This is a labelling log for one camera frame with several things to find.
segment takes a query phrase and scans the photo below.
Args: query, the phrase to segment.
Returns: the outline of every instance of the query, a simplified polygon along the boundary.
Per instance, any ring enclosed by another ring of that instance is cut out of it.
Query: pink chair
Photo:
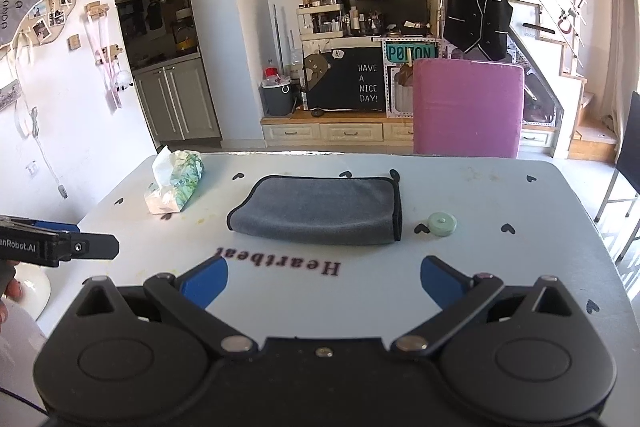
[[[446,58],[414,62],[414,153],[515,158],[524,70]]]

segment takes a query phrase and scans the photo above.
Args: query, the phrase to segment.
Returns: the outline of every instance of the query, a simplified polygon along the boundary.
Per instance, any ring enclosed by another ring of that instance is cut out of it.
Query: tissue box
[[[156,181],[151,183],[145,192],[149,212],[180,212],[198,186],[203,169],[199,152],[172,153],[167,147],[162,149],[152,165]]]

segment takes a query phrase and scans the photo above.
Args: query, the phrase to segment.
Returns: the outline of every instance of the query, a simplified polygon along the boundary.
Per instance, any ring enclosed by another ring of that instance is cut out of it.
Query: white plate
[[[26,263],[15,267],[15,278],[22,288],[22,297],[17,302],[36,320],[49,302],[49,278],[40,266]]]

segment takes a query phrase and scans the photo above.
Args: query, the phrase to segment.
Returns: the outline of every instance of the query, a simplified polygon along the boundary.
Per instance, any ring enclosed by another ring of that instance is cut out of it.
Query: curtain
[[[613,0],[609,67],[602,99],[602,114],[611,118],[620,144],[624,139],[631,94],[640,81],[639,0]]]

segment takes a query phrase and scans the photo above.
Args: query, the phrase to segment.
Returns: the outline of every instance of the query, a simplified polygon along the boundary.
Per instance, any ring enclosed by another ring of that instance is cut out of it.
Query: black vest
[[[478,46],[490,60],[502,60],[512,12],[508,0],[447,0],[444,38],[465,53]]]

